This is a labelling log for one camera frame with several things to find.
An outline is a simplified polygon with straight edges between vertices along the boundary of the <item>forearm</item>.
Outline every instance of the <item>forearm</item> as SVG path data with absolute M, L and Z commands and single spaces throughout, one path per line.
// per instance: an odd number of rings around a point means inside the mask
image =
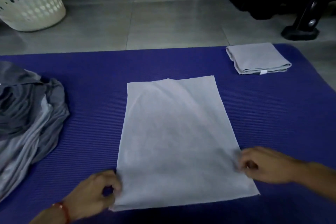
M 314 162 L 299 164 L 293 181 L 336 201 L 336 171 Z
M 51 207 L 40 212 L 30 224 L 65 224 L 65 215 L 61 209 Z

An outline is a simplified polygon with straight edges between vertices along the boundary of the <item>person's right hand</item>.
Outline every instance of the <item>person's right hand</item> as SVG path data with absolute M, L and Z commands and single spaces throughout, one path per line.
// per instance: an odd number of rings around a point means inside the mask
M 254 179 L 267 183 L 288 183 L 294 180 L 304 162 L 264 147 L 241 151 L 240 168 Z

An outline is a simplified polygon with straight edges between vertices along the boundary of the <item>person's left hand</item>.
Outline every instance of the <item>person's left hand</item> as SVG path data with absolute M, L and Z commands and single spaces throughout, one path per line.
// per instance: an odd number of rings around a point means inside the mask
M 107 197 L 102 195 L 104 187 L 112 186 L 114 192 Z M 82 181 L 64 198 L 72 221 L 100 213 L 115 201 L 115 193 L 121 191 L 121 184 L 112 170 L 93 174 Z

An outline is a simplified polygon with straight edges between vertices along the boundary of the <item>red thread bracelet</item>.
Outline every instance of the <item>red thread bracelet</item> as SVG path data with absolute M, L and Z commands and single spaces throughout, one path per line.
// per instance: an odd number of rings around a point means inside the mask
M 70 224 L 71 219 L 70 219 L 69 209 L 64 205 L 64 203 L 61 201 L 59 203 L 53 204 L 52 206 L 56 206 L 59 209 L 61 209 L 65 216 L 65 224 Z

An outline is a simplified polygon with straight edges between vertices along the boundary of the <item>metal bolt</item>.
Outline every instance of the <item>metal bolt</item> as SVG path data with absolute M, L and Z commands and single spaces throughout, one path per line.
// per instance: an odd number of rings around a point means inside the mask
M 311 9 L 313 9 L 313 8 L 316 6 L 316 4 L 317 4 L 317 2 L 314 1 L 314 2 L 312 3 L 312 5 L 311 5 Z
M 315 19 L 312 19 L 310 22 L 308 22 L 308 26 L 309 26 L 309 27 L 312 27 L 312 26 L 315 25 L 315 23 L 316 23 L 316 20 L 315 20 Z

